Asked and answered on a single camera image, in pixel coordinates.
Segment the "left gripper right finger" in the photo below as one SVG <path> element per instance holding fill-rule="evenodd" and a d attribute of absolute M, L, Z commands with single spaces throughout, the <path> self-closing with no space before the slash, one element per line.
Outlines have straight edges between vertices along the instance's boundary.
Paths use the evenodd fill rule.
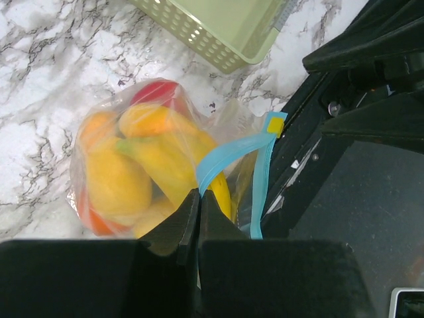
<path fill-rule="evenodd" d="M 201 302 L 206 317 L 374 317 L 356 258 L 323 240 L 247 238 L 201 200 Z"/>

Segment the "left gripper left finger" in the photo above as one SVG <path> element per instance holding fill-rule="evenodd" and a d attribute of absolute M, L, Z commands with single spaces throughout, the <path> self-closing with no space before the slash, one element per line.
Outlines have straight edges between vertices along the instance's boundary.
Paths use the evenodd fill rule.
<path fill-rule="evenodd" d="M 200 196 L 140 239 L 1 244 L 2 317 L 190 317 Z"/>

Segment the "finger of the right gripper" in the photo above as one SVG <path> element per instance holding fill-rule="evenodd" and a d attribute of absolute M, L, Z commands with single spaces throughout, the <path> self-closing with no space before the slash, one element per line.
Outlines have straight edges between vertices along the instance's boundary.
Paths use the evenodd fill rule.
<path fill-rule="evenodd" d="M 389 146 L 423 145 L 423 93 L 401 93 L 326 121 L 324 136 Z"/>
<path fill-rule="evenodd" d="M 368 1 L 350 26 L 303 59 L 309 73 L 423 51 L 422 1 Z"/>

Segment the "yellow toy lemon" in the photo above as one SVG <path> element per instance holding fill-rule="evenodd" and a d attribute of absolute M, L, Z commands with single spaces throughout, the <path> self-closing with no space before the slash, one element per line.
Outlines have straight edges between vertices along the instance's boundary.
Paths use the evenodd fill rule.
<path fill-rule="evenodd" d="M 85 157 L 87 191 L 101 217 L 129 226 L 150 206 L 152 182 L 144 169 L 121 154 L 121 138 L 105 138 Z"/>
<path fill-rule="evenodd" d="M 136 239 L 143 237 L 176 211 L 176 207 L 167 198 L 158 199 L 142 214 L 134 224 Z"/>

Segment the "yellow toy banana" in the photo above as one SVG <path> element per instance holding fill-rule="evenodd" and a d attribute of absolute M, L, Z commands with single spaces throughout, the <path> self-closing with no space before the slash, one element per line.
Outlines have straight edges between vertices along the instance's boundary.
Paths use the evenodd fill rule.
<path fill-rule="evenodd" d="M 176 208 L 198 187 L 193 158 L 164 135 L 121 139 L 115 150 L 140 165 Z"/>

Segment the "clear zip top bag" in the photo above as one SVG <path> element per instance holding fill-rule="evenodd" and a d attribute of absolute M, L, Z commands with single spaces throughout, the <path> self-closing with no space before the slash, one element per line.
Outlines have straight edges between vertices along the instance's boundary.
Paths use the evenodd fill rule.
<path fill-rule="evenodd" d="M 79 126 L 68 201 L 95 235 L 140 238 L 191 190 L 211 191 L 232 224 L 261 239 L 272 152 L 286 119 L 258 117 L 234 100 L 205 117 L 176 81 L 134 84 Z"/>

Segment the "green perforated plastic basket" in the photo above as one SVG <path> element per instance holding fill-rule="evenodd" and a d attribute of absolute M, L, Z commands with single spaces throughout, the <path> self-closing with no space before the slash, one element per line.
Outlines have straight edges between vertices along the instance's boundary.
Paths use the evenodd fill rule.
<path fill-rule="evenodd" d="M 132 4 L 224 74 L 261 63 L 296 6 L 286 0 L 138 0 Z"/>

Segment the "orange yellow toy mango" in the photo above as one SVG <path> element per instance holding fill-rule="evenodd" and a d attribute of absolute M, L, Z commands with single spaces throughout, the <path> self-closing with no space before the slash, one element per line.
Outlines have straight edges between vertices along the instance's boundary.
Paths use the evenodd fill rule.
<path fill-rule="evenodd" d="M 156 136 L 170 132 L 196 134 L 199 129 L 177 111 L 157 103 L 130 106 L 120 117 L 119 130 L 127 138 Z"/>

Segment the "red toy apple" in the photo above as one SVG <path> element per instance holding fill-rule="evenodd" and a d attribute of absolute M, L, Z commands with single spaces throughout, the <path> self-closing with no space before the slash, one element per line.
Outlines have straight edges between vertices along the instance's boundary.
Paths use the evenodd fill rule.
<path fill-rule="evenodd" d="M 175 81 L 159 79 L 144 86 L 132 97 L 130 105 L 140 103 L 157 103 L 182 115 L 189 115 L 185 93 Z"/>

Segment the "orange toy orange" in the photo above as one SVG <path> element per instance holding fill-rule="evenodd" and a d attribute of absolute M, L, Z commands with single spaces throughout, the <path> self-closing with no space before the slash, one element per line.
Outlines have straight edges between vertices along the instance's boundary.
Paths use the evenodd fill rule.
<path fill-rule="evenodd" d="M 128 226 L 101 218 L 93 208 L 85 189 L 82 189 L 77 196 L 76 207 L 78 217 L 83 225 L 97 236 L 115 235 L 129 230 Z"/>

